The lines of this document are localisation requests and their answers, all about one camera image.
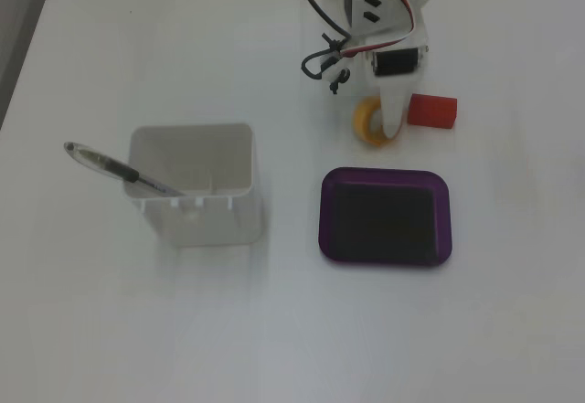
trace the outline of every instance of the gray wall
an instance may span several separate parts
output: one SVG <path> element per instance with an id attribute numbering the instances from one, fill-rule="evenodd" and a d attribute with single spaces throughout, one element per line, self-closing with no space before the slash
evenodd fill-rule
<path id="1" fill-rule="evenodd" d="M 45 0 L 0 0 L 0 126 Z"/>

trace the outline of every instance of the red wire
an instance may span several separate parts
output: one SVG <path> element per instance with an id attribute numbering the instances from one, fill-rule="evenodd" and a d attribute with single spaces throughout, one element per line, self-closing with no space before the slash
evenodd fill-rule
<path id="1" fill-rule="evenodd" d="M 409 0 L 400 0 L 400 1 L 402 1 L 402 4 L 404 4 L 406 9 L 409 11 L 410 22 L 412 24 L 412 28 L 410 29 L 410 32 L 405 37 L 402 37 L 398 40 L 393 40 L 392 42 L 386 42 L 384 44 L 376 44 L 376 45 L 368 45 L 365 47 L 349 48 L 349 49 L 346 49 L 345 51 L 342 51 L 341 55 L 344 58 L 353 58 L 357 54 L 362 53 L 364 51 L 373 51 L 374 49 L 390 47 L 390 46 L 396 45 L 399 42 L 402 42 L 404 39 L 406 39 L 410 35 L 410 33 L 412 33 L 412 31 L 414 30 L 414 24 L 415 24 L 414 13 L 412 13 L 412 7 L 410 6 Z"/>

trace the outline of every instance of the small tray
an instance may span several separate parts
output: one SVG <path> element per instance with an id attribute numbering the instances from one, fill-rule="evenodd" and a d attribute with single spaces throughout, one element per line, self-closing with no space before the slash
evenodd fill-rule
<path id="1" fill-rule="evenodd" d="M 323 181 L 319 246 L 336 262 L 439 266 L 452 253 L 449 188 L 431 172 L 338 168 Z"/>

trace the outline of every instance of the black wire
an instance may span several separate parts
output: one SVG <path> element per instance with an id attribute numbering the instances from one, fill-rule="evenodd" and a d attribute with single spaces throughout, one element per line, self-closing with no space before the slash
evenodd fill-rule
<path id="1" fill-rule="evenodd" d="M 314 11 L 317 12 L 319 14 L 319 16 L 322 17 L 323 20 L 327 24 L 329 24 L 329 26 L 331 26 L 331 28 L 333 30 L 335 30 L 340 35 L 343 35 L 347 40 L 349 40 L 351 38 L 351 35 L 349 34 L 349 32 L 345 31 L 342 27 L 340 27 L 338 24 L 336 24 L 335 21 L 333 19 L 331 19 L 327 15 L 327 13 L 324 12 L 323 9 L 315 2 L 315 0 L 307 0 L 307 1 L 309 1 L 309 4 L 314 8 Z"/>
<path id="2" fill-rule="evenodd" d="M 328 49 L 324 49 L 323 51 L 317 51 L 316 53 L 313 53 L 312 55 L 307 56 L 306 58 L 304 58 L 303 63 L 301 64 L 301 69 L 307 75 L 307 77 L 310 77 L 313 80 L 320 80 L 320 79 L 322 79 L 323 78 L 323 73 L 320 72 L 319 74 L 313 74 L 307 68 L 307 63 L 310 62 L 311 60 L 313 60 L 314 58 L 318 58 L 320 56 L 324 56 L 325 54 L 329 54 L 329 53 L 333 53 L 333 52 L 335 52 L 333 49 L 328 48 Z"/>

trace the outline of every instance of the red block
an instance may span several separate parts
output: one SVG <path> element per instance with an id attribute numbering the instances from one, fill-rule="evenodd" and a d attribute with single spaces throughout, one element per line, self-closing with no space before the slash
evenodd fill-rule
<path id="1" fill-rule="evenodd" d="M 409 124 L 452 129 L 457 119 L 457 99 L 412 94 Z"/>

